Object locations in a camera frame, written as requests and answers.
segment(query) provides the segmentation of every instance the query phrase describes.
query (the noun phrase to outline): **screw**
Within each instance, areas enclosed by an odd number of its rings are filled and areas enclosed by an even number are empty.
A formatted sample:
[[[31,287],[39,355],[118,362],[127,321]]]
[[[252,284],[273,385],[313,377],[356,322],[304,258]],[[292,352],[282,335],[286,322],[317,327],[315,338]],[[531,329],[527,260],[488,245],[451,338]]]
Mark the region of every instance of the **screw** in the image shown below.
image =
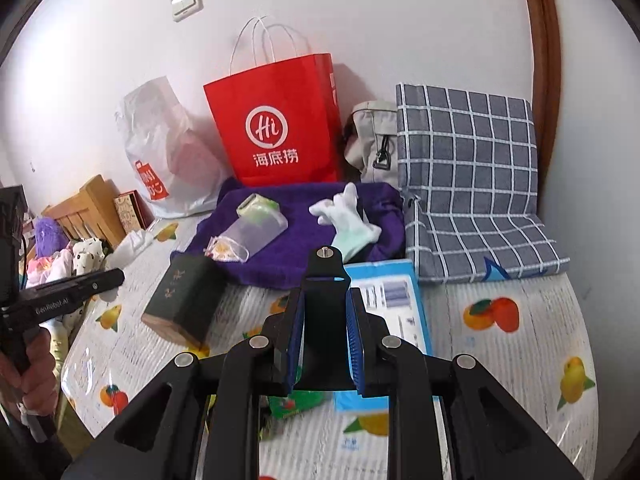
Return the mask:
[[[254,335],[249,339],[249,346],[251,348],[264,348],[269,344],[269,338],[263,335]]]
[[[382,338],[382,346],[385,348],[398,348],[402,344],[402,340],[394,335],[385,335]]]
[[[476,360],[467,354],[459,355],[456,362],[460,368],[466,368],[467,370],[471,370],[471,368],[476,366]]]
[[[329,247],[322,247],[321,249],[318,249],[316,254],[321,258],[331,258],[334,255],[334,252]]]
[[[174,363],[179,368],[184,368],[185,366],[189,366],[191,363],[193,363],[193,355],[191,355],[189,352],[179,353],[175,357]]]

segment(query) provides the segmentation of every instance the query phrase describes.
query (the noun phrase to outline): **wooden bed frame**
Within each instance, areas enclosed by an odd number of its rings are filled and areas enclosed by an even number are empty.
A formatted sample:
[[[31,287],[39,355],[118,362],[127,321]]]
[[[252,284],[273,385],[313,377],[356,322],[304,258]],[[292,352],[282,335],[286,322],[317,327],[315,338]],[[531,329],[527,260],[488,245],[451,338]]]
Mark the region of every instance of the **wooden bed frame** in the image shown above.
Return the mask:
[[[125,237],[124,228],[113,203],[115,195],[101,175],[94,176],[80,191],[54,206],[48,206],[42,216],[56,220],[72,238],[98,237],[107,240],[112,248]],[[35,256],[35,247],[27,260]]]

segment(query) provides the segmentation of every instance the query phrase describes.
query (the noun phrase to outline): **black mount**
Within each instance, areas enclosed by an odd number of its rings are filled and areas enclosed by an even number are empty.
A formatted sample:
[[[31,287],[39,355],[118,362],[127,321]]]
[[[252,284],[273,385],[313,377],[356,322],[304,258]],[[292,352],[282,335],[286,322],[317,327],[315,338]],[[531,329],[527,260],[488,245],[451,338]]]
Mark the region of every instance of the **black mount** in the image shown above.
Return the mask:
[[[455,480],[582,478],[473,357],[450,362],[385,338],[384,320],[367,314],[360,291],[349,285],[337,249],[314,251],[302,285],[284,313],[266,319],[261,335],[202,361],[179,354],[63,479],[193,479],[209,396],[216,394],[204,479],[257,480],[259,396],[286,396],[292,388],[355,389],[347,361],[348,309],[362,345],[358,390],[389,396],[389,480],[443,478],[432,396],[440,397]],[[303,330],[302,376],[294,384]]]

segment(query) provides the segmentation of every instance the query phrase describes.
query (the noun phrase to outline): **gray plaid cushion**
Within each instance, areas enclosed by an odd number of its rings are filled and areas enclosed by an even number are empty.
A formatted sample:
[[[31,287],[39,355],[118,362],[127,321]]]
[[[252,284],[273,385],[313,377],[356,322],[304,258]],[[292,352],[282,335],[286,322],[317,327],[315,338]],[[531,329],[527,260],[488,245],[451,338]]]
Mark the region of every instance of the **gray plaid cushion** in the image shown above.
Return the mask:
[[[401,84],[407,255],[427,282],[523,278],[569,259],[535,215],[536,134],[522,99]]]

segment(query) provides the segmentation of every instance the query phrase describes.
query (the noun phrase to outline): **fruit print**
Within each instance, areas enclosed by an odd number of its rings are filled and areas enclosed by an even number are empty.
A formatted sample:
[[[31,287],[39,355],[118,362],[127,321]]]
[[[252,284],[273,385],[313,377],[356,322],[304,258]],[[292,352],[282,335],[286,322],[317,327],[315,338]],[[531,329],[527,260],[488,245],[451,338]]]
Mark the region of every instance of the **fruit print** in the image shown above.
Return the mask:
[[[471,330],[484,330],[494,324],[494,316],[491,312],[485,311],[481,314],[471,314],[471,306],[468,306],[462,313],[462,318]]]
[[[520,327],[518,305],[510,298],[480,300],[466,307],[462,319],[471,330],[486,330],[494,323],[504,332],[516,332]]]
[[[242,332],[242,337],[244,337],[245,339],[249,339],[250,337],[253,337],[254,335],[258,335],[261,331],[262,331],[262,325],[254,326],[248,332]]]
[[[100,326],[105,329],[112,329],[114,332],[118,331],[118,318],[122,312],[122,305],[116,305],[105,310],[102,315],[96,319],[100,323]]]
[[[129,405],[129,397],[125,392],[115,392],[113,394],[113,414],[119,415]]]
[[[284,400],[282,401],[282,407],[283,407],[285,410],[295,410],[295,409],[296,409],[296,401],[295,401],[295,400],[293,400],[293,399],[289,399],[289,398],[287,397],[287,399],[284,399]]]
[[[389,435],[389,414],[375,413],[373,415],[361,415],[348,425],[343,433],[353,433],[364,430],[377,436]]]
[[[496,325],[505,332],[516,332],[520,327],[520,313],[515,301],[510,298],[498,298],[491,302],[489,308],[494,315]]]
[[[209,353],[211,352],[211,350],[207,345],[203,345],[200,348],[189,346],[187,348],[187,352],[191,352],[192,354],[195,354],[198,359],[204,359],[209,357]]]
[[[564,375],[560,381],[560,402],[558,410],[566,403],[573,404],[582,397],[585,390],[593,388],[596,383],[587,377],[584,363],[579,357],[570,357],[564,364]]]
[[[284,312],[287,307],[287,301],[289,301],[289,295],[282,296],[271,303],[269,308],[269,314],[279,314]]]
[[[175,230],[178,228],[178,222],[172,222],[163,228],[154,238],[159,242],[165,242],[167,240],[175,240]]]
[[[100,400],[105,406],[113,407],[113,394],[118,391],[115,384],[109,384],[100,390]]]
[[[108,408],[113,408],[114,415],[118,415],[129,405],[129,397],[115,384],[108,384],[100,390],[100,401]]]

